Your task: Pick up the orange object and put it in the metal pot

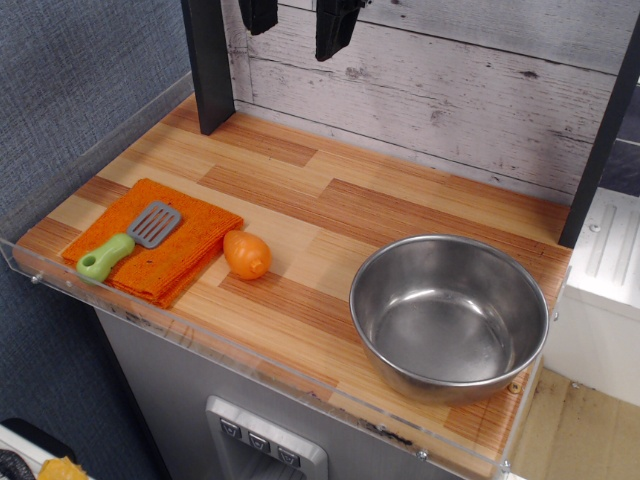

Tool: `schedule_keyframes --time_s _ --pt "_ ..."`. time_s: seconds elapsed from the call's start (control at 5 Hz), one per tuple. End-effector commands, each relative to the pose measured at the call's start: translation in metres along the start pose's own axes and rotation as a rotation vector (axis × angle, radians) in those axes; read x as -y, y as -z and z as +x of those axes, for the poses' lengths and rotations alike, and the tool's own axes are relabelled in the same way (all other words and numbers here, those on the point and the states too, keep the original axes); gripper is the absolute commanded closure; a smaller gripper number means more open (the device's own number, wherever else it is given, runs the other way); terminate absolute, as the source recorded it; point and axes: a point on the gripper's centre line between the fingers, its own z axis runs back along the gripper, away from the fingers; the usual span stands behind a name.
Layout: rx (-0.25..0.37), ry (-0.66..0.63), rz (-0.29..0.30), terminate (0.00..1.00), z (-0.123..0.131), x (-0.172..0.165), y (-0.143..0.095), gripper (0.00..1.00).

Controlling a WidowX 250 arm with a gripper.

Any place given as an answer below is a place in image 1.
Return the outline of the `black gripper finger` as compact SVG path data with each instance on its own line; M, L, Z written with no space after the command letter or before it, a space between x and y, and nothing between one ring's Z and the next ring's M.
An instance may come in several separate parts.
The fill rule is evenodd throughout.
M239 0L245 28L252 35L265 33L278 23L277 0Z
M316 2L316 51L319 62L331 59L349 45L365 0L318 0Z

